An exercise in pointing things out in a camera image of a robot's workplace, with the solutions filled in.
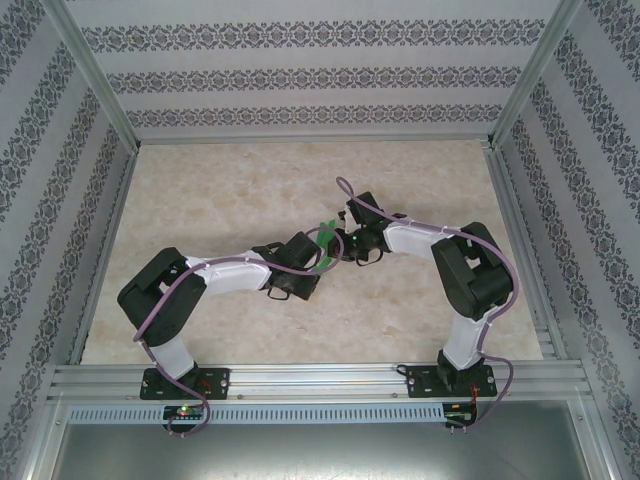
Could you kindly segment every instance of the beige marble surface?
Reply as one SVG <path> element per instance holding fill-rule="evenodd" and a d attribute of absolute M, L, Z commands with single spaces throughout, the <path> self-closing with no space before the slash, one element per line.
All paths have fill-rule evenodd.
<path fill-rule="evenodd" d="M 478 142 L 144 146 L 83 363 L 148 362 L 116 296 L 159 250 L 214 257 L 286 241 L 343 208 L 336 175 L 390 212 L 440 225 L 481 221 L 511 255 Z M 396 255 L 338 266 L 308 302 L 204 297 L 183 336 L 200 363 L 434 361 L 452 314 L 435 265 Z M 524 298 L 496 321 L 486 351 L 542 358 Z"/>

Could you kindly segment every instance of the patterned wallpaper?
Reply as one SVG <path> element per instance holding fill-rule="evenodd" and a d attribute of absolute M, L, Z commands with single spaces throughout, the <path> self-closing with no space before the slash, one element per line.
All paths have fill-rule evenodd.
<path fill-rule="evenodd" d="M 145 140 L 487 134 L 557 0 L 67 5 Z"/>
<path fill-rule="evenodd" d="M 585 1 L 503 145 L 567 350 L 640 477 L 640 11 Z"/>
<path fill-rule="evenodd" d="M 128 153 L 35 0 L 0 6 L 0 478 L 76 341 Z"/>

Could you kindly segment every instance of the metal panel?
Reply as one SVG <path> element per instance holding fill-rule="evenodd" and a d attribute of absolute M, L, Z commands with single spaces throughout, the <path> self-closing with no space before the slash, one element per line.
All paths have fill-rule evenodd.
<path fill-rule="evenodd" d="M 54 478 L 589 478 L 564 402 L 510 403 L 468 435 L 440 425 L 69 425 Z"/>

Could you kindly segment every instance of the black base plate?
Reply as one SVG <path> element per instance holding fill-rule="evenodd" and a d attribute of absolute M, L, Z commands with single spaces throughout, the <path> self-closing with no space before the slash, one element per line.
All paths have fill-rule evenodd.
<path fill-rule="evenodd" d="M 207 400 L 226 400 L 229 391 L 228 368 L 200 368 L 195 385 Z M 193 400 L 193 395 L 169 383 L 155 368 L 147 368 L 142 376 L 141 400 Z"/>
<path fill-rule="evenodd" d="M 457 385 L 452 392 L 447 390 L 438 377 L 436 365 L 413 365 L 406 367 L 409 398 L 471 397 L 475 384 L 478 397 L 495 397 L 498 389 L 489 365 L 475 367 L 467 374 L 464 384 Z"/>

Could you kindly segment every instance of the metal slotted strip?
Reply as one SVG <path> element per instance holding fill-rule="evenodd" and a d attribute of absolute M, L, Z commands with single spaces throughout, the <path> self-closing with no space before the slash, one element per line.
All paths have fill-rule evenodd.
<path fill-rule="evenodd" d="M 346 405 L 233 405 L 213 404 L 210 424 L 352 424 L 444 422 L 441 403 Z M 71 425 L 157 425 L 164 423 L 162 405 L 78 405 L 71 409 Z M 199 420 L 176 420 L 197 424 Z"/>

